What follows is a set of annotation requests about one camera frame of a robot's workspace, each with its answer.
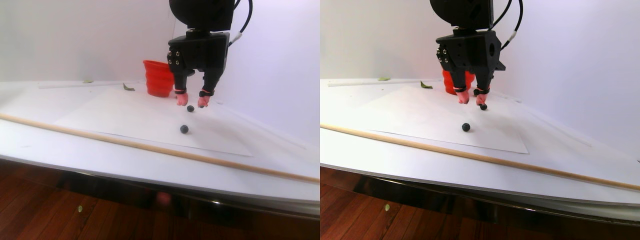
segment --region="wooden floor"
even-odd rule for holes
[[[320,192],[320,231],[326,240],[575,239],[418,209],[326,184]]]
[[[0,239],[281,239],[0,174]]]

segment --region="white paper sheet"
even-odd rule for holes
[[[86,131],[104,132],[131,138],[185,147],[251,156],[224,119],[216,118],[218,105],[196,108],[190,113],[177,106],[174,98],[153,97],[144,91],[108,89],[55,124]],[[180,127],[189,132],[182,134]]]
[[[512,125],[505,101],[490,97],[488,109],[482,111],[473,96],[465,105],[448,93],[406,87],[365,104],[345,118],[373,131],[528,153]],[[469,132],[462,131],[464,123],[471,125]]]

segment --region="white stick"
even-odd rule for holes
[[[387,81],[378,81],[378,80],[363,80],[358,82],[346,82],[346,83],[328,83],[327,86],[358,86],[358,85],[377,85],[377,84],[399,84],[399,83],[429,83],[429,82],[437,82],[439,79],[389,79]]]
[[[106,83],[80,83],[80,84],[66,84],[66,85],[49,85],[49,86],[38,86],[39,89],[46,89],[46,88],[82,88],[82,87],[87,87],[87,86],[112,86],[112,85],[121,85],[121,84],[135,84],[135,83],[140,83],[139,81],[135,81],[135,82],[106,82]]]

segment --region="white table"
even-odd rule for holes
[[[0,83],[0,112],[53,123],[73,111],[81,103],[97,96],[107,88],[122,89],[122,85],[85,86],[79,88],[51,88],[38,90],[37,96],[12,102],[27,94],[27,89],[39,85],[70,85],[77,82]],[[136,91],[146,91],[141,84],[127,84]],[[319,178],[317,147],[305,146],[279,136],[255,120],[227,109],[234,127],[242,132],[240,138],[248,143],[253,157],[225,154],[145,140],[134,140],[160,147],[172,148],[217,157],[227,161],[251,164],[283,172]],[[319,184],[302,182],[259,173],[247,172],[106,143],[68,134],[46,131],[36,127],[0,120],[0,158],[47,166],[62,170],[164,184],[188,189],[237,196],[242,202],[289,211],[319,214]]]
[[[383,84],[362,84],[373,83],[377,80],[325,79],[321,86],[322,118],[328,115],[334,117],[336,114],[352,111],[386,93],[406,86],[419,87],[419,80],[414,83],[392,84],[392,79]],[[346,82],[360,84],[328,86],[329,83],[336,85]],[[434,86],[434,90],[444,90],[442,82],[431,83],[431,85]],[[490,94],[487,102],[489,108],[491,108],[491,102],[496,100],[506,99],[497,97],[496,94]],[[529,154],[517,154],[381,132],[375,133],[602,179],[640,184],[640,174],[637,174],[640,172],[640,163],[635,159],[603,146],[595,140],[572,133],[569,129],[550,125],[542,120],[545,119],[544,116],[540,118],[528,114],[526,108],[519,109],[522,111],[515,111],[514,115],[518,119],[518,129],[527,145]],[[638,191],[611,188],[449,156],[326,129],[321,130],[321,146],[321,166],[349,172],[571,202],[640,205],[640,192]]]

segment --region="black cable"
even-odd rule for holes
[[[247,25],[249,25],[249,21],[251,21],[252,14],[253,14],[253,0],[249,0],[249,14],[246,16],[246,21],[244,22],[244,25],[240,29],[240,34],[242,34],[246,29]]]
[[[512,35],[512,37],[509,40],[507,40],[507,42],[504,43],[501,50],[507,47],[507,45],[509,45],[509,43],[511,42],[511,39],[513,39],[513,36],[515,36],[515,34],[518,32],[518,29],[520,28],[520,23],[522,22],[522,14],[524,12],[524,8],[522,6],[522,0],[518,0],[518,3],[520,4],[520,16],[518,17],[518,24],[516,24],[516,28],[513,30],[514,35]]]
[[[504,8],[504,11],[502,11],[502,14],[500,14],[500,17],[498,17],[498,20],[496,20],[493,23],[493,27],[490,27],[488,31],[491,31],[491,29],[495,28],[495,26],[498,24],[498,22],[500,22],[500,20],[502,20],[502,18],[504,17],[505,14],[507,14],[507,11],[509,11],[509,7],[511,6],[511,1],[509,0],[509,2],[507,3],[507,6]]]

